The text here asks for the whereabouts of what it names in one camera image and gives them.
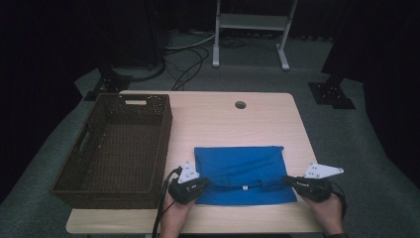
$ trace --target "white tag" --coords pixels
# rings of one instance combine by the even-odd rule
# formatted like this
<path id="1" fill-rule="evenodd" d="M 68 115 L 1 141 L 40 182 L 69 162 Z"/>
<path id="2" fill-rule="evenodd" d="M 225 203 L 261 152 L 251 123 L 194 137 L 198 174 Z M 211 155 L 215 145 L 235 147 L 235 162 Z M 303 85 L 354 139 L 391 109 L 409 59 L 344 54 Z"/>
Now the white tag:
<path id="1" fill-rule="evenodd" d="M 184 168 L 182 169 L 181 175 L 179 176 L 178 183 L 185 183 L 199 177 L 200 174 L 194 169 L 194 167 L 189 164 L 189 162 L 186 162 Z"/>
<path id="2" fill-rule="evenodd" d="M 344 170 L 341 168 L 334 168 L 311 163 L 303 176 L 307 179 L 323 179 L 326 177 L 342 174 L 343 172 Z"/>

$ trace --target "folded cloth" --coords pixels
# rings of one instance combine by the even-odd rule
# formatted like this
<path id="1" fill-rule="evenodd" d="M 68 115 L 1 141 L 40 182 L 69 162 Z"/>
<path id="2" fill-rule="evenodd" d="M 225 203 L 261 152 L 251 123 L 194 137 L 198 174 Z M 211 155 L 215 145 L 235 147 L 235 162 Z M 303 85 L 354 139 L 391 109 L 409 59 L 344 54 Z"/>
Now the folded cloth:
<path id="1" fill-rule="evenodd" d="M 287 175 L 283 147 L 195 148 L 195 167 L 210 184 L 196 203 L 267 205 L 296 201 Z"/>

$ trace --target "blue cloth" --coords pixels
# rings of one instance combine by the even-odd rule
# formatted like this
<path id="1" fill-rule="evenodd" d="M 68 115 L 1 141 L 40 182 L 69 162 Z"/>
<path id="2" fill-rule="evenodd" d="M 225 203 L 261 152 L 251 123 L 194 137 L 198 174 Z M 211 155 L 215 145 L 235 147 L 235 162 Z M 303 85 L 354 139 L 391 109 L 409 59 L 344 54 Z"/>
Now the blue cloth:
<path id="1" fill-rule="evenodd" d="M 210 184 L 196 203 L 265 205 L 296 201 L 292 188 L 281 180 L 287 174 L 283 147 L 195 148 L 195 165 Z"/>

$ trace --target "table hole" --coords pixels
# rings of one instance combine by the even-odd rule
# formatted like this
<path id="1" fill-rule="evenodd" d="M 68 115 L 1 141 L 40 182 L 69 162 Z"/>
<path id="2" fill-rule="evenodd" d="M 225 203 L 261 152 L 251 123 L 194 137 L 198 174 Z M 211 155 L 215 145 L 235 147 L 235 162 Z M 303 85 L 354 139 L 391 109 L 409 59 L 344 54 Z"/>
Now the table hole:
<path id="1" fill-rule="evenodd" d="M 246 108 L 246 107 L 247 107 L 247 103 L 245 103 L 245 102 L 243 102 L 243 101 L 237 101 L 237 102 L 235 103 L 235 106 L 236 106 L 238 109 L 244 109 L 244 108 Z"/>

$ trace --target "wooden table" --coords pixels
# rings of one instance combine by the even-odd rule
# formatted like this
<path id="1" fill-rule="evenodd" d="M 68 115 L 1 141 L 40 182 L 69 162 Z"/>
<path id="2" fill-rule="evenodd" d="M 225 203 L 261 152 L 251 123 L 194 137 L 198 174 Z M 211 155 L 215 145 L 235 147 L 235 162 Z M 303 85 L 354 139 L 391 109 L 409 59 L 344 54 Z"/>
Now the wooden table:
<path id="1" fill-rule="evenodd" d="M 123 91 L 168 94 L 173 114 L 165 174 L 194 164 L 194 147 L 283 146 L 287 173 L 302 176 L 316 162 L 293 97 L 287 93 Z M 239 104 L 246 108 L 238 109 Z M 155 209 L 73 209 L 73 234 L 150 234 Z M 280 205 L 195 205 L 183 233 L 319 232 L 312 213 L 298 202 Z"/>

